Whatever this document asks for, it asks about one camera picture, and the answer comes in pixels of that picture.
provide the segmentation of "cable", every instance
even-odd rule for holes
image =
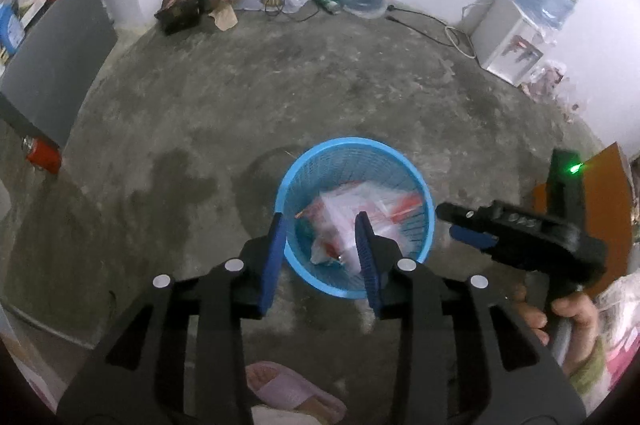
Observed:
[[[284,11],[284,5],[285,2],[287,0],[266,0],[264,1],[264,14],[267,15],[267,17],[277,17],[280,14],[285,14],[287,16],[288,19],[293,20],[295,22],[305,22],[308,21],[310,18],[315,17],[316,15],[318,15],[320,13],[320,5],[316,2],[316,11],[314,13],[312,13],[311,15],[303,18],[303,19],[296,19],[293,18],[292,15],[294,15],[293,13],[286,13]],[[275,11],[270,11],[267,10],[268,7],[274,7],[276,8]]]
[[[49,326],[47,326],[46,324],[43,324],[39,320],[34,319],[28,313],[25,313],[21,309],[18,309],[17,307],[15,307],[10,302],[7,302],[7,300],[4,297],[0,297],[0,305],[2,305],[2,307],[5,310],[7,310],[9,313],[11,313],[14,317],[17,317],[18,319],[20,319],[23,322],[27,323],[32,328],[39,329],[40,331],[44,331],[45,333],[49,333],[50,335],[52,335],[52,336],[54,336],[56,338],[59,338],[60,340],[63,340],[65,342],[69,342],[69,344],[77,345],[78,347],[82,347],[83,349],[87,349],[88,351],[92,351],[92,350],[95,349],[95,344],[90,344],[89,342],[85,342],[85,341],[82,341],[80,339],[76,339],[74,337],[70,337],[69,335],[66,335],[65,333],[62,333],[61,331],[58,331],[57,329],[50,328]]]
[[[465,18],[465,11],[469,8],[471,8],[472,6],[476,6],[476,5],[489,5],[491,3],[485,3],[485,2],[473,2],[472,4],[467,4],[465,7],[462,8],[462,18]],[[391,20],[393,22],[397,22],[398,24],[402,24],[402,26],[406,26],[409,29],[414,30],[417,33],[420,33],[421,35],[427,37],[429,40],[433,40],[433,42],[436,42],[437,44],[440,44],[441,46],[444,46],[446,48],[455,48],[458,50],[458,52],[463,55],[466,56],[466,58],[469,58],[471,60],[475,60],[478,56],[476,55],[476,50],[473,47],[473,44],[471,43],[471,39],[469,38],[469,35],[467,35],[463,30],[455,27],[455,26],[451,26],[450,24],[447,24],[446,22],[440,20],[437,17],[434,17],[433,15],[429,15],[427,13],[423,13],[421,11],[414,11],[414,10],[407,10],[404,8],[399,8],[398,6],[394,6],[392,4],[390,4],[387,8],[387,11],[393,11],[393,10],[397,10],[397,11],[404,11],[406,13],[414,13],[416,15],[422,15],[423,17],[427,17],[429,19],[433,19],[437,22],[439,22],[440,24],[442,24],[444,26],[444,34],[447,36],[447,39],[449,39],[449,42],[451,42],[450,44],[447,44],[446,42],[442,42],[441,40],[435,39],[434,37],[428,35],[427,33],[425,33],[424,31],[420,31],[417,28],[414,28],[413,26],[409,25],[409,24],[405,24],[404,22],[396,19],[395,17],[392,17],[391,15],[387,15],[386,18],[387,20]],[[462,49],[460,49],[460,37],[458,36],[458,33],[462,33],[465,37],[466,40],[469,44],[469,47],[471,48],[471,50],[473,51],[473,55],[469,55],[468,53],[465,53]]]
[[[469,55],[468,53],[465,53],[463,50],[461,50],[460,47],[458,46],[458,44],[453,41],[453,38],[451,38],[451,35],[449,34],[450,31],[453,34],[456,34],[456,31],[460,32],[460,33],[463,33],[465,35],[465,37],[466,37],[466,40],[468,40],[469,46],[471,47],[471,50],[474,52],[474,54],[473,55]],[[455,28],[453,26],[445,26],[444,27],[444,34],[447,36],[447,39],[451,40],[451,43],[453,44],[453,47],[455,47],[461,55],[466,56],[466,58],[470,58],[471,60],[475,60],[476,59],[476,56],[478,56],[478,55],[476,55],[476,50],[474,49],[473,45],[471,44],[471,39],[469,38],[469,35],[467,35],[464,31],[459,30],[458,28]]]
[[[402,22],[401,20],[396,19],[395,17],[392,17],[391,15],[387,15],[386,19],[387,20],[391,20],[392,22],[396,22],[396,23],[398,23],[401,26],[404,26],[406,28],[409,28],[409,29],[415,31],[416,33],[420,33],[423,37],[427,37],[429,40],[432,40],[433,42],[436,42],[436,44],[440,44],[441,46],[444,46],[446,48],[453,48],[454,47],[452,44],[447,44],[446,42],[442,42],[441,40],[435,39],[431,35],[425,33],[424,31],[420,31],[418,28],[414,28],[413,26],[411,26],[409,24],[406,24],[406,23]]]
[[[399,8],[398,6],[394,6],[393,4],[390,4],[389,6],[387,6],[386,10],[387,11],[396,10],[396,11],[403,11],[405,13],[414,13],[416,15],[422,15],[423,17],[427,17],[428,19],[432,19],[432,20],[435,20],[436,22],[439,22],[444,27],[447,26],[446,22],[444,22],[444,21],[440,20],[439,18],[434,17],[432,15],[428,15],[426,13],[422,13],[421,11],[407,10],[407,9],[404,9],[404,8]],[[398,23],[398,24],[400,24],[400,25],[402,25],[402,26],[404,26],[406,28],[409,28],[409,29],[415,31],[416,33],[420,33],[423,37],[427,37],[429,40],[432,40],[433,42],[436,42],[437,44],[440,44],[441,46],[444,46],[446,48],[455,48],[456,47],[456,45],[455,45],[455,43],[453,43],[453,41],[451,41],[452,44],[447,44],[446,42],[443,42],[442,40],[438,40],[437,38],[432,37],[430,34],[425,33],[424,31],[421,31],[418,28],[415,28],[415,27],[411,26],[410,24],[406,24],[406,23],[402,22],[401,20],[398,20],[396,17],[393,17],[392,15],[387,15],[386,19],[387,20],[391,20],[392,22],[396,22],[396,23]]]

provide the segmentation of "power cord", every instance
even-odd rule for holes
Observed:
[[[469,8],[470,6],[472,6],[472,4],[469,4],[468,6],[465,6],[463,8],[463,15],[464,15],[464,11],[466,8]],[[469,36],[462,30],[454,27],[454,26],[450,26],[449,24],[447,24],[446,22],[444,22],[443,20],[440,20],[437,17],[434,17],[433,15],[429,15],[427,13],[423,13],[421,11],[414,11],[414,10],[409,10],[409,9],[405,9],[405,8],[399,8],[398,6],[394,6],[392,4],[390,4],[387,8],[387,11],[403,11],[405,13],[413,13],[415,15],[422,15],[423,17],[427,17],[429,19],[435,20],[436,22],[439,22],[440,24],[442,24],[444,26],[444,34],[447,36],[447,39],[449,39],[449,42],[451,42],[450,44],[447,44],[446,42],[443,42],[442,40],[438,40],[434,37],[432,37],[431,35],[425,33],[424,31],[421,31],[417,28],[415,28],[414,26],[411,26],[410,24],[406,24],[404,22],[402,22],[401,20],[398,20],[396,17],[393,17],[392,15],[387,15],[386,19],[387,20],[391,20],[392,22],[396,22],[398,24],[402,24],[402,26],[405,26],[409,29],[412,29],[413,31],[420,33],[422,36],[427,37],[429,40],[432,40],[433,42],[436,42],[437,44],[440,44],[441,46],[444,46],[446,48],[456,48],[458,50],[459,53],[461,53],[463,56],[466,56],[466,58],[469,59],[475,59],[476,58],[476,51],[473,49],[473,45],[471,43],[471,39],[469,38]],[[458,37],[458,33],[462,33],[465,37],[466,40],[469,44],[469,47],[471,47],[472,51],[473,51],[473,55],[469,55],[468,53],[465,53],[462,49],[460,49],[460,38]]]
[[[295,22],[305,22],[308,21],[310,18],[315,17],[316,15],[318,15],[320,13],[321,7],[320,5],[315,2],[316,4],[316,11],[313,12],[311,15],[303,18],[303,19],[297,19],[293,17],[293,13],[285,13],[284,12],[284,5],[285,5],[286,0],[266,0],[264,1],[264,14],[267,15],[267,17],[277,17],[280,14],[286,15],[288,19],[293,20]],[[275,10],[268,10],[267,8],[271,7],[271,8],[276,8]]]
[[[436,18],[432,15],[427,15],[426,13],[422,13],[421,11],[413,11],[413,10],[407,10],[404,8],[399,8],[398,6],[394,6],[393,4],[390,4],[389,6],[386,7],[387,11],[403,11],[405,13],[413,13],[415,15],[422,15],[423,17],[427,17],[428,19],[432,19],[435,20],[436,22],[442,24],[444,27],[447,26],[446,22],[441,21],[439,18]],[[386,16],[387,20],[391,20],[392,22],[395,22],[397,24],[400,24],[401,26],[404,26],[406,28],[409,28],[413,31],[415,31],[416,33],[420,33],[423,37],[427,37],[429,40],[432,40],[433,42],[436,42],[436,44],[440,44],[441,46],[444,46],[446,48],[453,48],[455,47],[455,44],[453,44],[453,42],[451,44],[447,44],[446,42],[443,42],[442,40],[438,40],[435,37],[432,37],[430,34],[425,33],[422,30],[419,30],[418,28],[411,26],[410,24],[407,24],[405,22],[402,22],[400,19],[393,17],[393,15],[387,15]]]

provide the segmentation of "red fire extinguisher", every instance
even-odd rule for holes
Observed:
[[[27,136],[22,140],[22,151],[27,157],[27,161],[35,167],[57,174],[62,165],[60,151],[44,143],[39,138]]]

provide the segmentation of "metal screw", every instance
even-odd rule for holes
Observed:
[[[489,286],[489,281],[482,275],[474,275],[473,277],[471,277],[471,286],[473,286],[474,288],[478,288],[479,290],[483,290],[484,288]]]
[[[240,271],[242,268],[244,268],[244,262],[241,259],[229,259],[225,262],[227,271]]]
[[[412,259],[400,259],[400,261],[398,261],[398,268],[402,271],[413,271],[415,270],[415,261]]]
[[[166,274],[158,275],[154,278],[154,287],[156,288],[166,288],[171,283],[171,277]]]

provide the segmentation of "blue gripper pad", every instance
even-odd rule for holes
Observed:
[[[360,268],[364,278],[364,287],[369,299],[369,306],[377,317],[380,316],[382,300],[380,298],[380,275],[373,258],[371,241],[375,237],[369,217],[365,212],[360,212],[356,216],[355,225],[356,248],[360,259]]]
[[[449,235],[456,241],[473,246],[479,250],[493,248],[498,243],[498,240],[493,235],[479,233],[469,230],[468,228],[457,227],[456,225],[452,225],[451,228],[449,228]]]
[[[266,315],[273,304],[284,258],[284,247],[287,242],[287,228],[281,213],[278,212],[273,216],[267,238],[269,254],[262,271],[262,291],[258,304],[258,310],[262,316]]]

